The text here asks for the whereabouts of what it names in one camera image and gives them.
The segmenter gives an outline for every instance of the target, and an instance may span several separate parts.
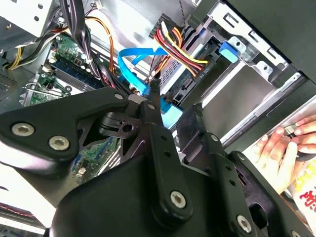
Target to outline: black cable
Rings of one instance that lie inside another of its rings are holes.
[[[53,23],[53,21],[54,21],[54,19],[55,19],[55,15],[56,15],[57,13],[59,13],[60,10],[61,10],[61,7],[60,7],[60,6],[54,8],[54,9],[52,10],[51,15],[50,15],[50,20],[49,20],[49,22],[48,22],[48,24],[47,24],[47,27],[48,27],[48,28],[51,26],[51,24]]]
[[[96,10],[97,9],[96,5],[97,4],[95,2],[90,3],[91,9],[87,11],[84,16],[88,16],[92,11]]]
[[[72,38],[74,39],[78,47],[87,56],[87,62],[93,75],[96,78],[101,79],[104,86],[107,86],[106,82],[104,82],[104,79],[106,79],[112,86],[116,87],[127,95],[130,94],[131,92],[129,91],[129,89],[126,88],[115,77],[115,75],[111,74],[109,70],[106,69],[104,65],[102,65],[96,54],[92,52],[91,33],[89,28],[85,24],[85,13],[82,2],[78,2],[75,0],[60,0],[60,5],[64,18],[67,22],[67,25],[69,26]]]
[[[47,34],[47,35],[43,36],[43,38],[40,40],[37,48],[34,50],[34,52],[30,56],[20,60],[18,65],[27,63],[27,62],[33,60],[35,57],[37,57],[38,53],[42,50],[45,41],[48,40],[49,38],[51,38],[53,35],[54,34]]]
[[[186,18],[184,16],[184,10],[183,10],[183,5],[182,5],[182,1],[181,0],[179,0],[179,4],[180,4],[181,12],[182,12],[183,27],[186,28]]]

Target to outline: yellow wire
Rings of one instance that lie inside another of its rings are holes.
[[[176,28],[176,27],[173,27],[172,31],[176,31],[176,33],[178,34],[178,35],[177,35],[177,38],[178,38],[178,40],[179,40],[179,42],[180,42],[180,43],[178,44],[178,46],[181,47],[181,45],[182,45],[182,36],[181,36],[180,31],[179,31],[178,28]]]
[[[162,33],[164,34],[164,36],[166,36],[166,38],[168,39],[168,41],[171,43],[171,45],[173,47],[175,47],[183,56],[185,56],[187,59],[189,59],[190,61],[193,61],[195,63],[202,63],[202,64],[207,64],[208,62],[206,60],[197,60],[191,56],[189,56],[188,54],[186,54],[182,49],[180,49],[177,44],[175,42],[172,41],[171,37],[169,36],[168,30],[166,29],[166,27],[162,26]]]
[[[109,39],[110,39],[110,72],[114,73],[114,70],[115,70],[114,69],[114,60],[113,60],[113,57],[114,57],[114,43],[113,43],[113,38],[112,38],[112,35],[111,35],[111,32],[110,32],[109,28],[104,24],[103,21],[101,21],[97,17],[89,16],[89,17],[86,17],[86,20],[94,20],[94,21],[99,22],[102,25],[102,27],[104,28],[104,30],[106,31],[106,33],[108,34]]]
[[[22,48],[18,48],[15,60],[14,60],[14,62],[12,64],[12,66],[8,68],[9,70],[14,69],[18,65],[18,63],[20,62],[21,55],[22,55]]]
[[[167,48],[159,42],[159,40],[157,39],[156,35],[154,35],[154,39],[157,41],[157,43],[158,43],[166,52],[168,52],[168,51],[167,51]],[[176,61],[177,61],[178,63],[180,63],[181,65],[185,66],[185,67],[190,71],[190,73],[192,73],[192,75],[193,75],[194,77],[196,76],[196,73],[195,73],[191,68],[189,68],[187,65],[185,65],[183,62],[181,62],[179,59],[177,59],[176,57],[174,57],[174,56],[171,55],[171,54],[169,54],[169,56],[172,57],[174,60],[176,60]]]

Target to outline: silver screw head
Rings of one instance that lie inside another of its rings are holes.
[[[237,154],[237,156],[241,159],[241,160],[245,160],[245,157],[243,157],[241,154]]]
[[[237,222],[239,226],[246,232],[250,233],[251,232],[251,225],[249,221],[242,215],[237,216]]]
[[[170,195],[171,202],[178,208],[184,208],[187,204],[185,197],[178,191],[173,191]]]
[[[293,237],[301,237],[296,231],[291,231]]]
[[[217,136],[215,136],[215,135],[211,135],[211,138],[212,138],[215,142],[218,142],[218,138],[217,138]]]
[[[148,107],[151,108],[152,110],[156,109],[153,105],[148,104]]]
[[[119,99],[119,100],[122,100],[123,99],[123,96],[121,96],[120,94],[115,94],[114,95],[117,99]]]
[[[63,136],[53,136],[48,141],[49,146],[57,151],[64,151],[68,149],[70,143],[66,137]]]
[[[34,133],[34,128],[32,125],[24,122],[17,123],[12,126],[13,134],[21,137],[27,137]]]

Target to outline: red wire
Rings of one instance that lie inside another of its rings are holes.
[[[14,214],[18,214],[18,215],[20,215],[20,216],[34,217],[34,215],[23,214],[23,213],[21,213],[21,212],[12,210],[11,208],[8,208],[8,207],[3,206],[3,205],[1,205],[1,204],[0,204],[0,208],[2,208],[2,209],[4,209],[4,210],[7,210],[7,211],[10,211],[10,212],[12,212],[12,213],[14,213]]]
[[[110,82],[109,82],[108,80],[106,80],[105,77],[101,76],[101,78],[102,78],[102,80],[103,80],[109,87],[114,88],[114,85],[113,85],[112,83],[110,84]]]
[[[161,31],[160,29],[157,30],[157,37],[159,39],[159,41],[161,41],[161,43],[166,47],[168,48],[170,51],[172,51],[174,54],[177,55],[178,58],[180,58],[182,61],[186,62],[187,64],[199,69],[199,70],[202,70],[202,67],[199,66],[199,65],[196,65],[194,63],[192,63],[191,61],[189,61],[188,59],[186,59],[184,56],[182,56],[177,50],[175,50],[173,47],[170,47],[162,38],[161,36]]]

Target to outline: gray metal panel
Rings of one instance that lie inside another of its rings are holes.
[[[90,9],[89,0],[85,9]],[[114,34],[119,43],[126,48],[147,47],[153,45],[149,33],[164,13],[175,23],[183,26],[179,0],[101,0],[108,19],[111,20]],[[187,17],[194,10],[192,4],[182,0],[184,14]]]
[[[22,86],[33,76],[23,68],[0,71],[0,113],[22,107],[19,103]]]
[[[298,70],[316,82],[314,0],[228,2],[288,57]]]
[[[222,138],[274,90],[252,68],[243,67],[204,107],[206,129]]]
[[[0,17],[0,53],[34,40],[36,37]]]

